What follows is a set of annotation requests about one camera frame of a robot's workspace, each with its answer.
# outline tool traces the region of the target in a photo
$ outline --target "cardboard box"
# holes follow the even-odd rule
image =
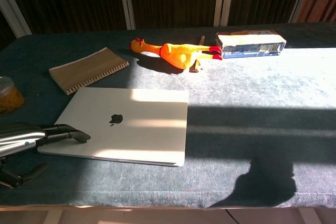
[[[280,55],[286,41],[274,30],[245,30],[216,33],[223,58]]]

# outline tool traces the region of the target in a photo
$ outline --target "jar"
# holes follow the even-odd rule
[[[25,103],[25,99],[11,78],[0,77],[0,115],[15,110]]]

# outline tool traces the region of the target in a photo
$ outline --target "table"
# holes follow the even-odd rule
[[[281,56],[210,60],[179,73],[160,58],[134,54],[150,44],[213,45],[217,31],[275,29]],[[111,207],[336,207],[336,25],[297,23],[30,35],[0,52],[26,104],[0,123],[52,124],[71,99],[48,69],[108,47],[130,66],[93,87],[188,90],[183,167],[98,161],[26,151],[6,167],[49,168],[17,189],[0,187],[0,205]]]

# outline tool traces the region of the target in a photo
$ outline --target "jar lid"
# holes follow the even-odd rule
[[[7,95],[14,87],[14,82],[7,76],[0,76],[0,97]]]

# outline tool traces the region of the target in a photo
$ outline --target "silver laptop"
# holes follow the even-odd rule
[[[188,92],[179,90],[81,88],[56,124],[91,136],[44,145],[44,154],[108,161],[183,166]]]

